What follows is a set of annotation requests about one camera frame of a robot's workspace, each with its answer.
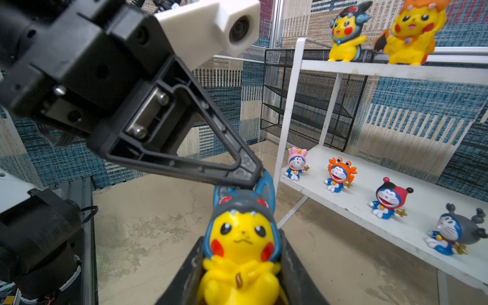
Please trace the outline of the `orange yellow Pokemon figure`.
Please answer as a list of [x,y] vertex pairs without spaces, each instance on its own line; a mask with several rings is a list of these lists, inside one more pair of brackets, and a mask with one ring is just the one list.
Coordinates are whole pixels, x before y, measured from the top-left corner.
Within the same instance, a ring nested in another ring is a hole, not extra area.
[[446,24],[450,0],[404,1],[390,30],[376,39],[373,52],[389,56],[389,64],[420,66],[435,50],[435,35]]

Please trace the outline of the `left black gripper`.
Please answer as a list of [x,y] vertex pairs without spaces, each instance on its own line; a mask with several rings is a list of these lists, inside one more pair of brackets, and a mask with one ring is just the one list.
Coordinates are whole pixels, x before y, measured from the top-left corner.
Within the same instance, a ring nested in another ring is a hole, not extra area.
[[125,1],[2,1],[1,105],[92,149],[176,149],[179,72],[156,17]]

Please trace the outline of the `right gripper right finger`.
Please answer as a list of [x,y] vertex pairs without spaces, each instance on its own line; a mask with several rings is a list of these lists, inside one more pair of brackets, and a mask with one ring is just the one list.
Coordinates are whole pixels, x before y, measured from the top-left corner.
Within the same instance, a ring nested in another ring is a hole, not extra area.
[[283,230],[280,230],[280,237],[282,240],[280,284],[288,304],[329,305],[298,258]]

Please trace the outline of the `red hat Doraemon figure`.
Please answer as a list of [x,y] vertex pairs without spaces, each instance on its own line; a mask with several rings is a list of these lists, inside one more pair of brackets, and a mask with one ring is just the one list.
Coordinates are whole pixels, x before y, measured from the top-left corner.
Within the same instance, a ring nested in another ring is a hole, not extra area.
[[401,188],[385,177],[383,184],[376,190],[376,201],[369,203],[372,214],[379,219],[407,216],[402,207],[405,205],[408,194],[413,192],[413,188]]

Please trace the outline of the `black blue Luxray figure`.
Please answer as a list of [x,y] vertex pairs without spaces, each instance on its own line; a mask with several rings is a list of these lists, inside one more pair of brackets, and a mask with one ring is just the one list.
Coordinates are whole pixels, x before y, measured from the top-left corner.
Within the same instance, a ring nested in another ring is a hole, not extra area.
[[363,25],[371,18],[367,10],[372,4],[373,1],[366,1],[348,6],[330,23],[332,48],[328,61],[352,62],[359,58],[361,44],[367,40],[361,32]]

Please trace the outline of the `orange crab hood Doraemon figure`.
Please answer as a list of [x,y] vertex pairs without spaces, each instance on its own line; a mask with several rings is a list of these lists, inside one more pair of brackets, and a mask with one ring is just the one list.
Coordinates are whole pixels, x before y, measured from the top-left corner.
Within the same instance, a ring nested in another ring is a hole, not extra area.
[[352,166],[351,161],[333,158],[329,160],[328,172],[329,178],[324,182],[327,185],[327,190],[331,193],[339,193],[343,188],[352,187],[357,168]]

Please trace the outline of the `blue hood Pikachu figure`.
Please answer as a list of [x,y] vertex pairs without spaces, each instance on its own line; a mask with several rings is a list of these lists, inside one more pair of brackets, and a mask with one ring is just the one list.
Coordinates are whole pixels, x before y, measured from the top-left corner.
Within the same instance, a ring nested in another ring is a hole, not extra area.
[[275,207],[267,171],[252,190],[215,187],[197,304],[288,304],[278,279],[282,240]]

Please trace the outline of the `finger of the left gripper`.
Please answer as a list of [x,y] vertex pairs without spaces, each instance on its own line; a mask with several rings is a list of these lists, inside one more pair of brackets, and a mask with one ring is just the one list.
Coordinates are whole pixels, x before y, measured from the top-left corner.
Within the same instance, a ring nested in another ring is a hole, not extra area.
[[[212,129],[234,164],[177,155],[197,121]],[[99,158],[130,169],[214,185],[252,189],[263,175],[260,159],[176,55],[152,80],[139,81],[118,109],[99,121],[86,145]]]

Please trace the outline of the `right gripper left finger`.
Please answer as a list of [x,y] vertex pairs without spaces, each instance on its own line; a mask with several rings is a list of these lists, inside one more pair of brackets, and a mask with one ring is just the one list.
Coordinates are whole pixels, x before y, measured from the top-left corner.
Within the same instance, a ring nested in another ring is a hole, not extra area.
[[194,305],[198,304],[197,293],[203,276],[203,240],[201,236],[194,244],[175,277],[155,305]]

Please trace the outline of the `pink hood Doraemon figure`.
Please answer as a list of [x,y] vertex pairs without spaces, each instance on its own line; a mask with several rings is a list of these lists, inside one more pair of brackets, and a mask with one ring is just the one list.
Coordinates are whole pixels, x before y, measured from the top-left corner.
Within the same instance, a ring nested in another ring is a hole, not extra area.
[[288,149],[288,169],[283,176],[292,180],[298,181],[303,172],[307,172],[309,166],[306,164],[307,149],[291,147]]

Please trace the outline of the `grey hood Doraemon figure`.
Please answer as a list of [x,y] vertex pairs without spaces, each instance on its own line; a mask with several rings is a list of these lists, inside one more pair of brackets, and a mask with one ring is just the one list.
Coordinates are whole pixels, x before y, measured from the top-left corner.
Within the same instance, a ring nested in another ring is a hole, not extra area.
[[452,203],[446,205],[447,213],[442,214],[435,230],[428,231],[424,242],[431,249],[443,255],[467,254],[466,246],[487,238],[487,231],[479,224],[484,222],[485,213],[481,208],[476,214],[467,218],[456,214]]

